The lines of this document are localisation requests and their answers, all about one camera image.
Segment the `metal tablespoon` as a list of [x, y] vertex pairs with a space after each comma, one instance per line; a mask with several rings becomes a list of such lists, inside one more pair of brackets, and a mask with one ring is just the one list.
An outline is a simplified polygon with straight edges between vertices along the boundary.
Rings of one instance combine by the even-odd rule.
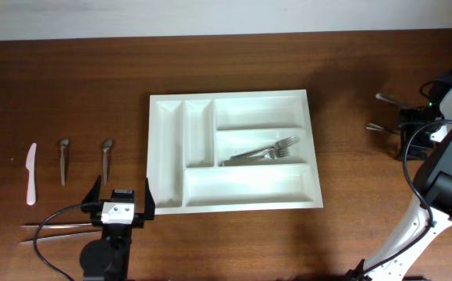
[[375, 98], [378, 99], [378, 100], [385, 101], [385, 102], [388, 102], [390, 104], [396, 105], [399, 108], [411, 108], [410, 105], [407, 105], [407, 104], [405, 104], [403, 102], [400, 102], [400, 101], [394, 100], [392, 98], [389, 98], [389, 97], [385, 96], [384, 94], [378, 93], [378, 94], [375, 95]]
[[388, 133], [388, 134], [392, 134], [392, 135], [400, 135], [400, 133], [398, 133], [396, 130], [385, 128], [383, 126], [380, 126], [380, 125], [377, 125], [374, 123], [367, 123], [365, 125], [365, 128], [367, 130], [374, 130], [374, 131], [379, 131], [379, 132]]

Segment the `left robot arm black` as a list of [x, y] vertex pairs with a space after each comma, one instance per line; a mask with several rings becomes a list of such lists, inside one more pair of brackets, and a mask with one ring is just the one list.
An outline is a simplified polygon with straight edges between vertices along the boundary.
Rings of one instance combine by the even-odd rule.
[[108, 200], [101, 200], [101, 184], [99, 176], [80, 207], [90, 216], [91, 225], [101, 228], [101, 237], [84, 246], [80, 253], [83, 279], [127, 280], [132, 232], [155, 218], [155, 201], [146, 184], [144, 212], [136, 212], [134, 190], [115, 189]]

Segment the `metal fork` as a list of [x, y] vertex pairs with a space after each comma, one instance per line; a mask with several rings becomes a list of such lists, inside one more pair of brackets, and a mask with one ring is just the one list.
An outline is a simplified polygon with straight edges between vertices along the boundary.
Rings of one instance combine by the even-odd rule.
[[230, 161], [278, 159], [290, 156], [290, 147], [300, 142], [299, 136], [293, 135], [282, 140], [278, 140], [269, 146], [245, 152], [240, 155], [230, 157]]
[[261, 161], [261, 160], [274, 160], [274, 159], [278, 159], [278, 158], [285, 158], [290, 155], [291, 155], [291, 153], [290, 153], [289, 148], [272, 149], [261, 155], [248, 156], [248, 157], [239, 158], [239, 159], [225, 160], [225, 161], [221, 162], [219, 164], [219, 166], [246, 165], [246, 164], [250, 164], [250, 163]]

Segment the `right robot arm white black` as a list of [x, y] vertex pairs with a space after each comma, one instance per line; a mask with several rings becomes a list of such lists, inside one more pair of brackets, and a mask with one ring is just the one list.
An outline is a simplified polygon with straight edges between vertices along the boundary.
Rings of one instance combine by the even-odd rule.
[[[400, 160], [421, 166], [411, 203], [348, 280], [402, 280], [452, 226], [452, 72], [429, 82], [429, 103], [400, 104]], [[148, 200], [160, 215], [320, 208], [314, 134], [304, 90], [152, 95]]]

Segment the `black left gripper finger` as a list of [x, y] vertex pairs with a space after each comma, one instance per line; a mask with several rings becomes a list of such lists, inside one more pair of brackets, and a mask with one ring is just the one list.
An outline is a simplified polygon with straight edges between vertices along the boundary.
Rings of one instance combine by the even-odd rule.
[[94, 182], [93, 187], [90, 189], [85, 198], [82, 200], [82, 203], [83, 204], [98, 203], [100, 189], [101, 189], [101, 176], [98, 176]]
[[151, 194], [150, 185], [148, 179], [145, 180], [144, 187], [144, 220], [155, 219], [155, 200]]

